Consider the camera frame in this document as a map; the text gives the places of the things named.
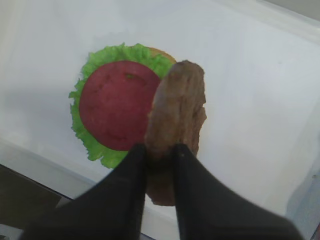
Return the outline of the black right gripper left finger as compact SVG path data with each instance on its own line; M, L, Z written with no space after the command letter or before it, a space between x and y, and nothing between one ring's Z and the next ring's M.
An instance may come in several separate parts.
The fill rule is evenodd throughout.
M24 240L138 240L146 192L146 149L135 145L102 181L29 225Z

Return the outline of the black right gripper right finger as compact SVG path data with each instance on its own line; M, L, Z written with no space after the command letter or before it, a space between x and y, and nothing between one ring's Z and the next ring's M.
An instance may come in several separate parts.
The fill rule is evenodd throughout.
M182 240L301 240L286 218L242 198L184 144L173 148L173 184Z

